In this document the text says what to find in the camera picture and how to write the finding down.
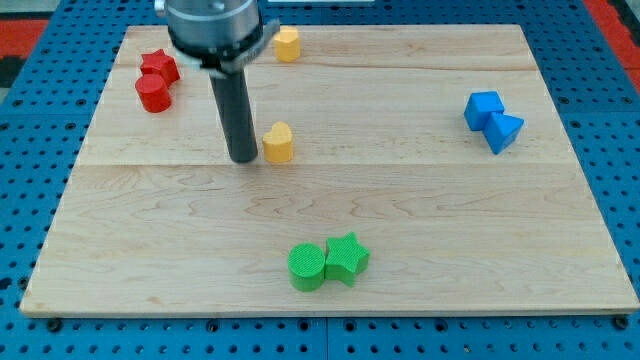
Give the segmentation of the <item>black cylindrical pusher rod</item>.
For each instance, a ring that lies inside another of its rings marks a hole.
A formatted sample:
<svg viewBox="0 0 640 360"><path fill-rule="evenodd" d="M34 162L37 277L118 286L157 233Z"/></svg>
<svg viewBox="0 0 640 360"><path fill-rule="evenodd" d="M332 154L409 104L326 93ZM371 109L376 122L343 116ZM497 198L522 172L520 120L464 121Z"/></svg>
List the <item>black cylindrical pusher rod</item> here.
<svg viewBox="0 0 640 360"><path fill-rule="evenodd" d="M258 150L244 71L211 77L210 82L231 160L253 161Z"/></svg>

